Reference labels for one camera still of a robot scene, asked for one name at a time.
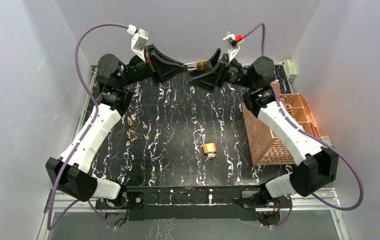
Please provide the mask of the small brass padlock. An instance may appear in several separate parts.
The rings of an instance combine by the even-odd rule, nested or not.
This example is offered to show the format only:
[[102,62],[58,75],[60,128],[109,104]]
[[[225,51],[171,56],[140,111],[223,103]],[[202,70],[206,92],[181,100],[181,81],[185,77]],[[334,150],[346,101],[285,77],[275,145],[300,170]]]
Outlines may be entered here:
[[189,62],[184,64],[189,71],[204,71],[208,67],[207,60],[198,60],[195,62]]

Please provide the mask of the thin silver key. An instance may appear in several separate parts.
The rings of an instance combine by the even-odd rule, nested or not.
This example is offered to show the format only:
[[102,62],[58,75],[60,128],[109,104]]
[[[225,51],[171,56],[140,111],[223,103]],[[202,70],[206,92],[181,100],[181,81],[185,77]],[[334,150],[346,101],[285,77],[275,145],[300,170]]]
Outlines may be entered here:
[[142,122],[142,126],[143,126],[144,129],[148,128],[148,126],[146,125],[146,123],[144,121]]

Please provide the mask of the medium brass padlock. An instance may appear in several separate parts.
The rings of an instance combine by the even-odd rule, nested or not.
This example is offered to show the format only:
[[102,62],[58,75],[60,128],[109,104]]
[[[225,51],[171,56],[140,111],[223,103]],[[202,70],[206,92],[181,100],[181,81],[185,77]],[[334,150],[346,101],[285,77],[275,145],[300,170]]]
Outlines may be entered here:
[[135,135],[134,135],[134,133],[133,133],[132,131],[127,131],[127,132],[126,132],[126,135],[127,135],[127,139],[128,139],[130,142],[134,141],[134,139],[135,139]]

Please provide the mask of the large brass padlock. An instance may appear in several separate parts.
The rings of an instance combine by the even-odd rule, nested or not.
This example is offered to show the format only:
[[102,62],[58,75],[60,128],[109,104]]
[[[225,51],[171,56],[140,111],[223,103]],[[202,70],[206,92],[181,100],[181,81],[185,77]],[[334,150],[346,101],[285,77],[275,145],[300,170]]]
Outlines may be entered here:
[[196,135],[200,136],[201,142],[202,142],[202,150],[204,155],[208,155],[209,153],[217,153],[217,148],[216,144],[213,142],[205,142],[204,134],[200,130],[196,130],[193,132],[193,143],[195,146],[197,146],[197,140],[196,140]]

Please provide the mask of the silver keys of large padlock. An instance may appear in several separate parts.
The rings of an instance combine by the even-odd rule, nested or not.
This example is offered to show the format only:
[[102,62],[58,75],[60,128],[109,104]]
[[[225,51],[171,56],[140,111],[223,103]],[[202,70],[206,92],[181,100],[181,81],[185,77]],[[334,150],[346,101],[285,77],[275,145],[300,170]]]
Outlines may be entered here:
[[207,157],[206,157],[206,160],[204,162],[206,163],[206,162],[208,162],[209,160],[211,160],[211,159],[213,159],[215,157],[216,157],[215,153],[208,153]]

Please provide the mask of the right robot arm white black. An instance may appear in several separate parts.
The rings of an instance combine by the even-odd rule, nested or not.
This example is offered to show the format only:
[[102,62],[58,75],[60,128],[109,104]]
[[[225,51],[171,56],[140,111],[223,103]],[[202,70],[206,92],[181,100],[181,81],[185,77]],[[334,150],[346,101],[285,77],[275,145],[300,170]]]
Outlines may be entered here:
[[259,199],[264,206],[273,207],[284,195],[306,197],[336,179],[336,150],[304,131],[285,109],[272,87],[276,76],[271,58],[260,56],[244,66],[217,49],[212,60],[215,62],[202,63],[189,71],[189,85],[211,93],[225,83],[247,88],[243,95],[246,108],[284,143],[295,162],[291,173],[260,185]]

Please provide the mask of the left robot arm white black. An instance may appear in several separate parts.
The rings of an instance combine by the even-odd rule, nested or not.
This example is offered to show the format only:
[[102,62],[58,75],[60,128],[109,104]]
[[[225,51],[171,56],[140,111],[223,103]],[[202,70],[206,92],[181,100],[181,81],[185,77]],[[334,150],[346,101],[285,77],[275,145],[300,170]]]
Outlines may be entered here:
[[89,174],[93,159],[112,128],[123,118],[134,93],[126,87],[152,79],[164,83],[188,70],[184,63],[162,54],[154,45],[143,48],[128,64],[113,54],[103,55],[97,63],[95,81],[99,94],[93,110],[68,148],[58,158],[49,158],[45,168],[59,190],[81,202],[106,199],[115,208],[127,203],[126,187],[116,180]]

